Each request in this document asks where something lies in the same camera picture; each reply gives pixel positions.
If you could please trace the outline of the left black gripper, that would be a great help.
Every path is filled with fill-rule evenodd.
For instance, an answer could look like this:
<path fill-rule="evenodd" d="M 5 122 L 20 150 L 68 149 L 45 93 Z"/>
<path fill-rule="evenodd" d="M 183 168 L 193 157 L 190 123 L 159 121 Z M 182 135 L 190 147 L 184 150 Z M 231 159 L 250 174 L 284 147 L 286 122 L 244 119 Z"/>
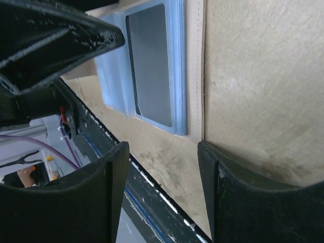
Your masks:
<path fill-rule="evenodd" d="M 31 120 L 51 115 L 78 128 L 80 100 L 57 77 L 124 45 L 118 27 L 88 15 L 89 10 L 111 4 L 1 1 L 2 132 L 25 128 Z"/>

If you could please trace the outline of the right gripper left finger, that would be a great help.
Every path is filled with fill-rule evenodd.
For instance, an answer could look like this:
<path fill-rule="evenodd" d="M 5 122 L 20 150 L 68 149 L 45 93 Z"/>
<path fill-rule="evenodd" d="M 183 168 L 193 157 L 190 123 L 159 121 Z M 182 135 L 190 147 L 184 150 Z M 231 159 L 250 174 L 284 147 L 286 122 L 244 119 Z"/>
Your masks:
<path fill-rule="evenodd" d="M 83 242 L 107 236 L 109 159 L 103 156 L 45 186 L 1 186 L 1 242 Z"/>

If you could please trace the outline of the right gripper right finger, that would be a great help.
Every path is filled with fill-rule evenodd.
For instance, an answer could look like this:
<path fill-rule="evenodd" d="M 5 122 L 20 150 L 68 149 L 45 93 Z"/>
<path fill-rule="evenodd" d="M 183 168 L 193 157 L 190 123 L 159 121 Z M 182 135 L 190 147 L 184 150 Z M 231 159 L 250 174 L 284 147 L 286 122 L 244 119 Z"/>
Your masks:
<path fill-rule="evenodd" d="M 213 242 L 323 242 L 322 182 L 272 180 L 206 141 L 197 156 Z"/>

